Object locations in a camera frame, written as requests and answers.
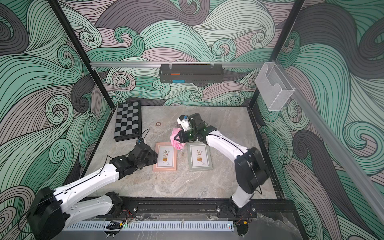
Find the pink cloth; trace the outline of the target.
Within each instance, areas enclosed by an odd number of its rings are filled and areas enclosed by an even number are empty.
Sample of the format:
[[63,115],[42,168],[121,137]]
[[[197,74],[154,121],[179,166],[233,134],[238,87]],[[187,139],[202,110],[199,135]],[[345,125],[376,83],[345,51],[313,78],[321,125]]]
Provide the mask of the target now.
[[176,150],[183,150],[186,145],[185,143],[180,142],[180,135],[179,135],[180,131],[183,131],[183,129],[173,128],[170,136],[171,144]]

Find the pink picture frame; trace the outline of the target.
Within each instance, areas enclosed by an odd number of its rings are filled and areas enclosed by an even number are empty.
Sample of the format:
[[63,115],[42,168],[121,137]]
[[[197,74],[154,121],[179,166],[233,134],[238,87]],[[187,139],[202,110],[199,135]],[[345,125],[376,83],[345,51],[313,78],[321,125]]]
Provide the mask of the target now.
[[156,143],[157,163],[153,166],[154,172],[177,171],[177,150],[171,143]]

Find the green picture frame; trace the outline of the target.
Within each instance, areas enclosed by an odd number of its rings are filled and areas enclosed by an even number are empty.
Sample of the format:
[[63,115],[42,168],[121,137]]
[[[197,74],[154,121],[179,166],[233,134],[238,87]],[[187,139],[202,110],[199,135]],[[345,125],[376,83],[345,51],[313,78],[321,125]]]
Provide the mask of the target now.
[[213,170],[210,148],[205,143],[187,143],[190,172]]

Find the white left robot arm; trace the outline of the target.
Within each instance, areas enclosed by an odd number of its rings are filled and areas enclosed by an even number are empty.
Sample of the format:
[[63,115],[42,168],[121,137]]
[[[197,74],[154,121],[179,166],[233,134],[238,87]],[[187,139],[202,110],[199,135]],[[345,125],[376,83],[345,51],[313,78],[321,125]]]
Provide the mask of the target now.
[[126,155],[107,157],[103,167],[77,181],[54,190],[49,187],[39,190],[26,213],[35,239],[51,240],[64,228],[92,217],[124,216],[128,220],[131,214],[125,209],[119,194],[109,192],[88,201],[84,198],[157,162],[156,151],[140,142]]

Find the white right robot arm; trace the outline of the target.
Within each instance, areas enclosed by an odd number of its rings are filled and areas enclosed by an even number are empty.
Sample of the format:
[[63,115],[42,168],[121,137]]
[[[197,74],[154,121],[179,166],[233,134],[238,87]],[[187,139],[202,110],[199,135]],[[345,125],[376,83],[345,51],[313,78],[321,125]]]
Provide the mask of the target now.
[[225,137],[217,128],[209,126],[200,114],[181,115],[177,119],[182,129],[174,140],[178,143],[202,142],[221,152],[235,166],[238,187],[231,197],[236,208],[243,208],[251,200],[255,192],[269,179],[269,171],[261,151],[246,148]]

